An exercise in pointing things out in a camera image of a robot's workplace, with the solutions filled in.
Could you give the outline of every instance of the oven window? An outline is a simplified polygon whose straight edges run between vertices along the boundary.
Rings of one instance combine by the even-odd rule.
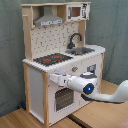
[[[80,16],[81,7],[72,7],[72,17]]]
[[[55,93],[56,111],[59,111],[73,103],[74,91],[68,88],[61,89]]]

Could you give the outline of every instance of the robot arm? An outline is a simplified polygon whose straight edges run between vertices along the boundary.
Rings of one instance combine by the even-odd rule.
[[[51,74],[50,80],[54,81],[59,86],[65,86],[81,93],[81,97],[86,101],[120,104],[128,100],[128,80],[122,82],[116,92],[112,95],[99,94],[97,92],[97,77],[90,72],[86,72],[80,77]]]

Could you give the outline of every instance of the stovetop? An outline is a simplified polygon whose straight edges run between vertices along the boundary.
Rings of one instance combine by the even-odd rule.
[[[61,62],[67,61],[69,59],[73,59],[73,57],[63,55],[60,53],[54,53],[51,55],[36,58],[33,61],[48,67],[50,65],[61,63]]]

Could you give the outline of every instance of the faucet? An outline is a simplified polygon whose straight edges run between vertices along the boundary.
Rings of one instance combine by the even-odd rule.
[[[82,35],[80,33],[74,33],[71,37],[70,37],[70,43],[68,44],[67,48],[68,49],[72,49],[73,47],[75,47],[75,44],[73,44],[72,39],[75,35],[79,35],[80,36],[80,41],[82,41]]]

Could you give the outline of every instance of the backsplash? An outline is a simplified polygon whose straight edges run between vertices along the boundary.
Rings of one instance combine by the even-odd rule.
[[[79,22],[36,27],[31,30],[33,58],[67,49],[70,37],[78,33]],[[78,36],[73,38],[78,46]]]

